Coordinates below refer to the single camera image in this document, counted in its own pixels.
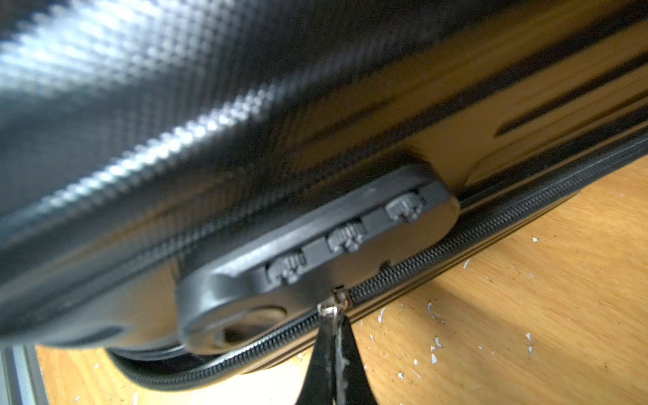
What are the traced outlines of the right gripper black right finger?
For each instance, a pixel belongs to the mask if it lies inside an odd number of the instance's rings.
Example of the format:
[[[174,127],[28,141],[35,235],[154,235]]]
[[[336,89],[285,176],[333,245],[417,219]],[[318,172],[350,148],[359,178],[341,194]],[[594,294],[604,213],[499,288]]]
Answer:
[[[337,323],[336,330],[336,403],[377,405],[351,323],[346,316]]]

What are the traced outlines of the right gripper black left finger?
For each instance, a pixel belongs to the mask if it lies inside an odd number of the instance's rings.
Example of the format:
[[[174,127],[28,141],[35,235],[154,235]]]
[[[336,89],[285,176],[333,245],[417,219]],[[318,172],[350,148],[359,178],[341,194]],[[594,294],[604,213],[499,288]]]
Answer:
[[[333,404],[335,377],[336,317],[325,317],[319,328],[305,380],[296,400],[297,405]]]

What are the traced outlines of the silver zipper pull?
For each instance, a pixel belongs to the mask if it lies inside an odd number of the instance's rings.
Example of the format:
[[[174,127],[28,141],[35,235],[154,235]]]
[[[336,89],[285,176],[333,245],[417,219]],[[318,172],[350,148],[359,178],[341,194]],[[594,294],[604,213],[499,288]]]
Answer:
[[[345,315],[351,305],[349,292],[345,288],[337,288],[329,298],[317,305],[317,313],[323,318],[338,319]]]

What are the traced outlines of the black hard-shell suitcase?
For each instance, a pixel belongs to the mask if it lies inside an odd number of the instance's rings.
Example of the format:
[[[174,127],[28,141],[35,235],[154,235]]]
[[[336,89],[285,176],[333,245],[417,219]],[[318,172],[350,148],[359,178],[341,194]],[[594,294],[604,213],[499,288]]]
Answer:
[[[1,345],[222,381],[646,153],[644,1],[4,1]]]

